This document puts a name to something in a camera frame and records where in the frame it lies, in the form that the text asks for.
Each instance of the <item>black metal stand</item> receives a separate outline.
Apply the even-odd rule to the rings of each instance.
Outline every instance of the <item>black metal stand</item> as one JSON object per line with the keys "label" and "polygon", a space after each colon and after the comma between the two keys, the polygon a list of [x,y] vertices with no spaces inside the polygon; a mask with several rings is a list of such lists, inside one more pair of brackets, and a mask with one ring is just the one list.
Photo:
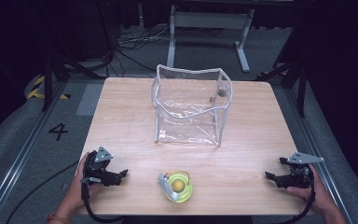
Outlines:
{"label": "black metal stand", "polygon": [[307,86],[307,69],[305,62],[291,62],[284,64],[276,69],[263,74],[262,77],[258,77],[255,81],[267,81],[272,77],[279,75],[280,73],[287,70],[286,76],[281,81],[281,85],[284,89],[291,89],[295,85],[296,81],[299,80],[298,93],[297,93],[297,109],[298,113],[302,118],[304,115],[304,100],[305,100],[305,89]]}
{"label": "black metal stand", "polygon": [[46,111],[52,102],[52,75],[54,74],[55,77],[59,82],[67,82],[69,79],[69,73],[64,67],[65,64],[69,64],[78,71],[84,73],[86,76],[93,78],[93,79],[106,79],[106,77],[100,77],[97,74],[91,72],[86,67],[82,66],[81,64],[72,61],[65,56],[58,54],[58,53],[50,53],[49,56],[46,58],[45,62],[45,69],[43,70],[43,75],[45,77],[45,103],[43,105],[42,111]]}
{"label": "black metal stand", "polygon": [[[105,28],[105,22],[103,20],[103,15],[101,12],[101,6],[99,2],[97,2],[96,4],[98,5],[98,11],[100,13],[101,23],[103,24],[105,39],[107,41],[107,46],[109,48],[108,57],[112,57],[111,55],[112,47],[109,42],[109,38]],[[55,46],[54,42],[52,41],[52,36],[51,36],[51,34],[54,34],[54,32],[52,31],[56,31],[56,29],[54,27],[52,28],[50,27],[50,26],[54,26],[54,24],[52,24],[52,20],[49,17],[49,14],[42,1],[23,0],[23,5],[30,16],[30,19],[32,20],[34,30],[38,33],[38,39],[40,41],[42,49],[47,54],[47,58],[45,60],[45,66],[42,72],[45,77],[45,103],[42,111],[46,111],[52,102],[53,74],[59,82],[67,82],[70,77],[67,68],[65,68],[64,66],[65,64],[71,65],[76,70],[80,71],[81,73],[85,74],[90,78],[93,79],[106,78],[106,77],[98,76],[97,74],[93,73],[86,67],[82,66],[81,64],[75,62],[74,60],[60,53],[57,46]]]}

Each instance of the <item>clear plastic bag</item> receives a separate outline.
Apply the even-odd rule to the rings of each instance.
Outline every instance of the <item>clear plastic bag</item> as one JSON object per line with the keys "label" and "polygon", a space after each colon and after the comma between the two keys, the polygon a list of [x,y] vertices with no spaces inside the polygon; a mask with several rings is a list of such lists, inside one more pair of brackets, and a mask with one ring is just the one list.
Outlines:
{"label": "clear plastic bag", "polygon": [[151,87],[155,141],[220,146],[231,99],[231,80],[220,68],[190,71],[159,65]]}

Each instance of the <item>wire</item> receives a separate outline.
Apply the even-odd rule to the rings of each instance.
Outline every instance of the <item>wire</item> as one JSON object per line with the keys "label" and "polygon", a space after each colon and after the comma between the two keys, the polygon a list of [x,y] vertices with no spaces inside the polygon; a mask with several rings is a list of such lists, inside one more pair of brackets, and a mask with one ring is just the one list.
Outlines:
{"label": "wire", "polygon": [[146,31],[143,31],[140,35],[137,36],[134,36],[132,33],[122,34],[117,38],[117,47],[119,47],[121,51],[134,50],[134,49],[141,49],[147,44],[156,43],[162,39],[169,40],[163,37],[168,33],[169,28],[170,26],[167,26],[164,29],[157,31],[154,34],[152,33],[151,30],[149,30],[147,35],[144,35]]}
{"label": "wire", "polygon": [[115,71],[115,69],[113,69],[112,64],[109,64],[109,66],[112,69],[112,71],[116,74],[116,76],[118,77],[118,73]]}
{"label": "wire", "polygon": [[105,66],[105,69],[106,69],[106,77],[109,77],[109,70],[107,69],[107,64]]}
{"label": "wire", "polygon": [[[110,62],[112,62],[112,52],[107,52],[106,55],[104,55],[102,58],[101,58],[101,63],[99,64],[96,64],[96,65],[93,65],[93,66],[90,66],[90,67],[86,67],[88,70],[90,71],[93,71],[93,70],[96,70],[96,69],[99,69],[99,68],[103,68],[105,66],[107,66]],[[68,71],[68,72],[79,72],[81,73],[80,70],[76,69],[76,68],[73,68],[72,66],[70,67],[65,67],[65,69]]]}
{"label": "wire", "polygon": [[313,202],[315,202],[315,186],[314,186],[314,182],[313,179],[309,178],[307,175],[305,175],[305,177],[309,180],[310,182],[310,198],[307,201],[307,205],[305,206],[304,210],[297,216],[294,216],[292,219],[284,221],[284,222],[280,222],[277,224],[292,224],[292,223],[296,223],[297,221],[299,221],[301,218],[303,218],[310,210],[310,208],[312,207]]}
{"label": "wire", "polygon": [[129,57],[129,56],[127,56],[126,54],[124,54],[123,52],[121,52],[120,49],[117,49],[117,52],[119,52],[119,53],[120,53],[121,55],[123,55],[124,57],[130,59],[130,60],[133,61],[134,63],[137,63],[137,64],[141,65],[143,68],[145,68],[145,69],[147,69],[147,70],[150,70],[150,71],[153,71],[153,72],[156,72],[156,69],[147,67],[147,66],[145,66],[145,65],[143,65],[143,64],[141,64],[141,63],[139,63],[139,62],[137,62],[137,61],[135,61],[135,60],[133,60],[131,57]]}
{"label": "wire", "polygon": [[56,177],[57,175],[62,174],[63,172],[67,171],[68,169],[70,169],[71,167],[75,166],[76,164],[78,164],[79,161],[75,161],[74,163],[68,165],[67,167],[65,167],[63,170],[59,171],[58,173],[52,175],[51,177],[49,177],[48,179],[46,179],[45,181],[43,181],[41,184],[39,184],[36,188],[34,188],[31,192],[29,192],[18,204],[17,206],[13,209],[13,211],[11,212],[10,216],[7,218],[6,224],[8,224],[11,220],[11,218],[14,216],[14,214],[16,213],[16,211],[20,208],[20,206],[38,189],[40,189],[43,185],[45,185],[46,183],[48,183],[52,178]]}
{"label": "wire", "polygon": [[113,56],[115,56],[115,58],[118,60],[118,63],[120,64],[120,67],[121,67],[121,70],[123,70],[123,72],[121,73],[121,77],[124,77],[124,73],[126,72],[126,70],[123,68],[123,65],[121,64],[121,60],[115,54]]}
{"label": "wire", "polygon": [[[43,11],[45,12],[46,16],[48,17],[48,20],[51,24],[51,26],[53,27],[57,37],[60,39],[60,42],[64,48],[64,50],[66,51],[66,53],[69,55],[69,57],[73,60],[73,61],[76,61],[74,56],[70,53],[70,51],[68,50],[68,48],[66,47],[65,45],[65,42],[63,41],[63,38],[62,36],[60,35],[60,32],[58,31],[56,25],[54,24],[54,21],[52,20],[52,18],[50,17],[49,13],[48,13],[48,10],[46,9],[46,6],[45,4],[43,3],[43,1],[39,0],[39,3],[40,5],[42,6],[43,8]],[[99,68],[103,68],[104,66],[106,66],[107,63],[110,63],[112,59],[111,58],[107,58],[107,60],[102,60],[102,63],[100,64],[97,64],[97,65],[94,65],[94,66],[91,66],[91,67],[87,67],[87,69],[89,69],[90,71],[93,71],[93,70],[96,70],[96,69],[99,69]],[[75,69],[75,68],[72,68],[72,67],[65,67],[65,69],[69,72],[80,72],[79,70]]]}
{"label": "wire", "polygon": [[[86,160],[86,165],[89,164],[89,160],[94,160],[93,157],[91,157],[92,155],[95,155],[97,152],[96,151],[93,151],[91,152],[91,155],[88,155],[87,157],[87,160]],[[87,176],[87,169],[83,169],[83,178],[86,178]],[[122,220],[124,217],[115,217],[115,218],[101,218],[101,217],[97,217],[95,216],[95,214],[92,212],[91,210],[91,206],[90,206],[90,202],[89,202],[89,187],[88,187],[88,184],[86,184],[85,182],[82,181],[82,184],[81,184],[81,199],[83,200],[84,204],[86,205],[86,209],[87,209],[87,212],[89,213],[89,216],[98,221],[98,222],[101,222],[101,223],[112,223],[112,222],[118,222],[120,220]]]}

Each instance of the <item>table top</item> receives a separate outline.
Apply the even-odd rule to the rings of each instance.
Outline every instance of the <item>table top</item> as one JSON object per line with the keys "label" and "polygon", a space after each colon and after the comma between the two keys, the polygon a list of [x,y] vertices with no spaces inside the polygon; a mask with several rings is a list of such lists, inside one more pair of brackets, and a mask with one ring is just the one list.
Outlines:
{"label": "table top", "polygon": [[[279,158],[296,152],[268,83],[232,82],[232,105],[217,147],[154,142],[152,81],[115,77],[104,82],[81,157],[104,147],[114,156],[107,171],[129,173],[120,186],[103,187],[91,199],[95,214],[296,215],[304,209],[304,202],[265,177],[265,171],[290,174]],[[188,172],[193,184],[184,203],[169,201],[158,183],[159,174],[175,170]]]}

